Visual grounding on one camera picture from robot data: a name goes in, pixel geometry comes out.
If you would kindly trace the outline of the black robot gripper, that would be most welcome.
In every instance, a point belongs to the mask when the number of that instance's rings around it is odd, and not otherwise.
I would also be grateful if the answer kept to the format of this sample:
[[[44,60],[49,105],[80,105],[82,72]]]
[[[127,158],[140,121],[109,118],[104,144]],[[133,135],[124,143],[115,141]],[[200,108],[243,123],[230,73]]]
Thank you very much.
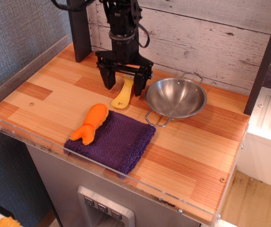
[[[111,90],[116,83],[116,72],[134,75],[135,96],[140,96],[148,79],[153,76],[153,62],[141,56],[138,35],[112,37],[111,51],[97,51],[97,67],[104,86]]]

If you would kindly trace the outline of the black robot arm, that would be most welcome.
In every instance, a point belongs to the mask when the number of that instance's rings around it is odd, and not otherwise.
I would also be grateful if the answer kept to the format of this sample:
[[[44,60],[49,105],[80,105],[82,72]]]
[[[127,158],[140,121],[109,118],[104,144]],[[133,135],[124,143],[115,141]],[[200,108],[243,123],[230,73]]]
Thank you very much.
[[[139,29],[147,32],[139,21],[142,19],[136,0],[103,0],[107,22],[110,24],[109,37],[111,51],[97,51],[97,67],[107,89],[116,83],[116,72],[134,76],[135,96],[140,96],[148,79],[153,76],[153,62],[141,56],[139,47],[146,48],[139,42]]]

